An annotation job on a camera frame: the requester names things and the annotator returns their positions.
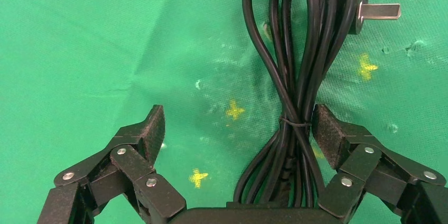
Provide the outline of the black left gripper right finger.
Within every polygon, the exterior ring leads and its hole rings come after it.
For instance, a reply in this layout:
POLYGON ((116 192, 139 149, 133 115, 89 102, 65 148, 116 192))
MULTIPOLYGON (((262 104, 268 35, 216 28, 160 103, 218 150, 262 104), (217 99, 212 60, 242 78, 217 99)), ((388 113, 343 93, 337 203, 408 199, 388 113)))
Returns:
POLYGON ((324 104, 314 108, 312 134, 336 170, 318 205, 338 222, 350 222, 370 193, 401 223, 447 223, 441 173, 388 149, 365 127, 339 120, 324 104))

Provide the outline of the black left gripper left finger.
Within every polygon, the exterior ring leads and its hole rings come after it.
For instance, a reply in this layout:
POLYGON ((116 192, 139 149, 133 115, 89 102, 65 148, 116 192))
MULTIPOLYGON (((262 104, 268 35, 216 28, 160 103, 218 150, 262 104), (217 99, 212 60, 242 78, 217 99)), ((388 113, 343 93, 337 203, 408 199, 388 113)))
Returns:
POLYGON ((186 200, 154 167, 165 136, 161 105, 139 123, 121 127, 104 149, 54 178, 38 223, 94 223, 123 195, 145 223, 168 223, 186 200))

